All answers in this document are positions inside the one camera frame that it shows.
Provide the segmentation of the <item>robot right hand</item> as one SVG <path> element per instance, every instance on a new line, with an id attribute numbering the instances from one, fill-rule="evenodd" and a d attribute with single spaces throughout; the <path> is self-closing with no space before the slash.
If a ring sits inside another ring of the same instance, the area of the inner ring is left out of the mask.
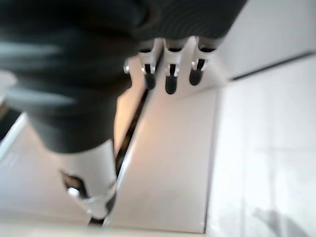
<path id="1" fill-rule="evenodd" d="M 131 87 L 125 62 L 156 38 L 213 49 L 243 0 L 3 0 L 0 68 L 16 76 L 9 105 L 55 152 L 71 197 L 93 220 L 116 200 L 114 120 Z"/>

